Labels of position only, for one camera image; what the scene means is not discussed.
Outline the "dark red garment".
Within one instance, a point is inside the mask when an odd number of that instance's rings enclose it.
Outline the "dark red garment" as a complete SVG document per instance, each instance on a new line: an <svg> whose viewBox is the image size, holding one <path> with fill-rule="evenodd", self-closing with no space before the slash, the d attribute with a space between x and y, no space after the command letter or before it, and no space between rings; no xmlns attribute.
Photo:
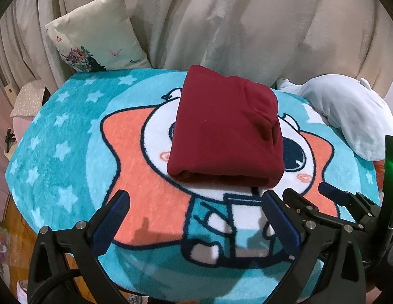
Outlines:
<svg viewBox="0 0 393 304"><path fill-rule="evenodd" d="M275 187L284 161L274 92L245 78L191 66L181 89L167 171L184 183Z"/></svg>

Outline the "white plush toy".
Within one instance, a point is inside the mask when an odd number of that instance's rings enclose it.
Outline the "white plush toy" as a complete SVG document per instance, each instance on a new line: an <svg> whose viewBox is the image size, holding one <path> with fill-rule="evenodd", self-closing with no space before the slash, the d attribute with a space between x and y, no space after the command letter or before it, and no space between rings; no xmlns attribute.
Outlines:
<svg viewBox="0 0 393 304"><path fill-rule="evenodd" d="M350 148L362 159L385 159L386 136L393 136L393 115L365 78L326 74L301 85L281 78L276 88L307 100L332 127L342 131Z"/></svg>

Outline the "teal cartoon fleece blanket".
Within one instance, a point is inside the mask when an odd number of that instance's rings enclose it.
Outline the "teal cartoon fleece blanket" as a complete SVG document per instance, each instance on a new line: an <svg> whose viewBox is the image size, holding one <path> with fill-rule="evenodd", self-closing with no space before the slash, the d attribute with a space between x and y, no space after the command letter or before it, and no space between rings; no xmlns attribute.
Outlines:
<svg viewBox="0 0 393 304"><path fill-rule="evenodd" d="M183 71L78 73L40 109L5 173L29 226L69 229L119 189L131 208L100 262L154 298L262 303L291 265L261 188L183 184L166 170Z"/></svg>

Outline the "beige curtain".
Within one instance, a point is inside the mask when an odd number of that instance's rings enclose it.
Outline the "beige curtain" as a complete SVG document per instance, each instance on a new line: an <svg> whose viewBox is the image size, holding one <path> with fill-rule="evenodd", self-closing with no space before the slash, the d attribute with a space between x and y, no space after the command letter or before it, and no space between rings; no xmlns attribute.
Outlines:
<svg viewBox="0 0 393 304"><path fill-rule="evenodd" d="M45 25L93 0L12 0L0 20L0 81L44 80L56 91L71 68ZM393 21L378 0L124 0L152 67L200 64L263 84L325 73L393 82Z"/></svg>

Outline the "cream floral pillow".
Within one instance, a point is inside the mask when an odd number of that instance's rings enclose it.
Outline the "cream floral pillow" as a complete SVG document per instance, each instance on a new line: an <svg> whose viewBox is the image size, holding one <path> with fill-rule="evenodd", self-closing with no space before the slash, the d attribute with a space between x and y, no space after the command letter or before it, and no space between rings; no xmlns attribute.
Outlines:
<svg viewBox="0 0 393 304"><path fill-rule="evenodd" d="M150 68L124 0L93 0L45 25L61 59L77 72Z"/></svg>

